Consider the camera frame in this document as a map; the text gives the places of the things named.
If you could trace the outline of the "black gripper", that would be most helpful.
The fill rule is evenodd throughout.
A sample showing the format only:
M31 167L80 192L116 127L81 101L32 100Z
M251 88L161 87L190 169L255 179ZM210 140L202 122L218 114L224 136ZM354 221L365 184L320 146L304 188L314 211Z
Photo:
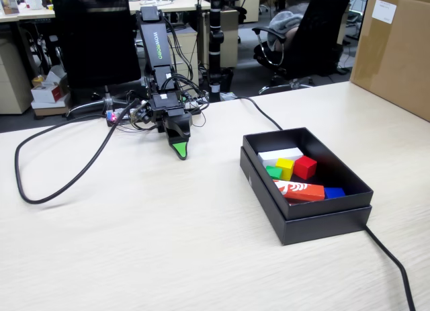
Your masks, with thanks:
M163 125L169 146L179 159L187 158L187 144L191 136L192 115L185 113L175 92L153 94L149 100L151 122Z

